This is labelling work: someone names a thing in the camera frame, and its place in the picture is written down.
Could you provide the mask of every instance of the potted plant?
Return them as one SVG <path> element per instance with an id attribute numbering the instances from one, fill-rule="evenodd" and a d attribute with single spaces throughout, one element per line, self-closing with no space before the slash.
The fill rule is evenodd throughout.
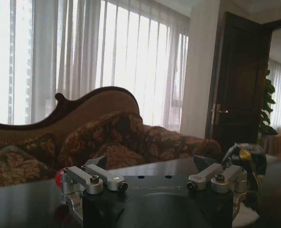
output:
<path id="1" fill-rule="evenodd" d="M 264 90 L 264 101 L 263 108 L 261 110 L 261 118 L 259 123 L 259 140 L 262 142 L 262 139 L 265 135 L 276 135 L 278 134 L 276 130 L 270 127 L 270 114 L 273 111 L 271 109 L 271 104 L 275 104 L 275 101 L 272 99 L 271 95 L 275 92 L 275 88 L 271 83 L 271 80 L 266 79 L 265 90 Z"/>

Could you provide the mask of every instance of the black knob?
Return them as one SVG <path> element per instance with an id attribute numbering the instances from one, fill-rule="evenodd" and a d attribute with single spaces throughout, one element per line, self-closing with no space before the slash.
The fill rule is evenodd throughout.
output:
<path id="1" fill-rule="evenodd" d="M 118 186 L 118 191 L 119 192 L 124 192 L 127 190 L 127 183 L 126 182 L 121 182 Z"/>

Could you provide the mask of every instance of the dark wooden door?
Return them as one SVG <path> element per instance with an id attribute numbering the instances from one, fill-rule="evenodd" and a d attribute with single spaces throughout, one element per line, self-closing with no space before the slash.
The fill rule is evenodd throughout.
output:
<path id="1" fill-rule="evenodd" d="M 256 143 L 270 39 L 269 28 L 226 13 L 210 128 L 223 152 Z"/>

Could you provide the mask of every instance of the floral upholstery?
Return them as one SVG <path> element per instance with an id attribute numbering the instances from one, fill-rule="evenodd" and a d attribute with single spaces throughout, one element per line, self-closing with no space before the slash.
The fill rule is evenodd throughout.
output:
<path id="1" fill-rule="evenodd" d="M 107 156 L 107 169 L 191 157 L 194 154 L 220 161 L 221 148 L 162 127 L 145 130 L 142 118 L 129 112 L 102 116 L 72 132 L 62 145 L 60 166 L 81 166 L 88 159 Z"/>
<path id="2" fill-rule="evenodd" d="M 10 143 L 0 142 L 0 150 L 8 145 L 10 145 Z M 54 166 L 56 146 L 53 134 L 46 133 L 35 139 L 28 139 L 20 142 L 15 146 L 38 159 L 40 162 L 51 167 Z"/>
<path id="3" fill-rule="evenodd" d="M 0 150 L 0 187 L 47 180 L 53 178 L 55 172 L 16 146 Z"/>
<path id="4" fill-rule="evenodd" d="M 5 145 L 0 142 L 0 186 L 53 178 L 55 171 L 51 168 L 81 166 L 88 159 L 104 155 L 106 169 L 194 154 L 219 161 L 222 158 L 217 142 L 145 126 L 142 118 L 133 112 L 106 114 L 81 126 L 67 136 L 59 156 L 50 133 L 15 146 Z"/>
<path id="5" fill-rule="evenodd" d="M 150 127 L 146 132 L 143 149 L 147 162 L 187 158 L 194 154 L 221 159 L 221 148 L 216 141 L 183 135 L 157 126 Z"/>
<path id="6" fill-rule="evenodd" d="M 142 118 L 132 112 L 114 112 L 91 121 L 72 132 L 62 145 L 59 156 L 61 167 L 81 166 L 96 157 L 102 146 L 119 143 L 139 152 L 144 135 Z"/>
<path id="7" fill-rule="evenodd" d="M 127 147 L 117 142 L 103 145 L 93 158 L 99 158 L 105 155 L 107 156 L 107 170 L 146 163 L 144 156 L 129 150 Z"/>

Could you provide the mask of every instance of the metal clamp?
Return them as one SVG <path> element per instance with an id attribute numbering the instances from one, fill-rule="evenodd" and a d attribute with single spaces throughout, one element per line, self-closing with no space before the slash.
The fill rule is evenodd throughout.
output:
<path id="1" fill-rule="evenodd" d="M 62 174 L 62 193 L 70 194 L 82 191 L 79 184 L 89 194 L 98 194 L 103 191 L 103 181 L 99 177 L 91 176 L 76 166 L 65 168 Z"/>
<path id="2" fill-rule="evenodd" d="M 111 191 L 123 192 L 127 190 L 127 183 L 123 176 L 117 176 L 93 164 L 87 165 L 85 172 L 98 175 Z"/>
<path id="3" fill-rule="evenodd" d="M 247 171 L 241 166 L 231 165 L 223 173 L 211 179 L 211 189 L 218 193 L 233 191 L 233 219 L 240 211 L 240 204 L 246 199 Z"/>
<path id="4" fill-rule="evenodd" d="M 211 179 L 211 189 L 218 193 L 226 193 L 230 189 L 243 193 L 247 190 L 247 171 L 241 166 L 231 165 L 223 173 Z"/>
<path id="5" fill-rule="evenodd" d="M 91 176 L 76 166 L 65 168 L 61 173 L 62 200 L 68 204 L 73 217 L 83 224 L 80 193 L 86 189 L 89 194 L 103 191 L 103 182 L 98 176 Z"/>
<path id="6" fill-rule="evenodd" d="M 195 186 L 195 190 L 204 190 L 211 178 L 221 171 L 223 171 L 221 164 L 214 163 L 200 173 L 190 175 L 188 179 L 191 183 L 188 184 L 193 184 Z"/>

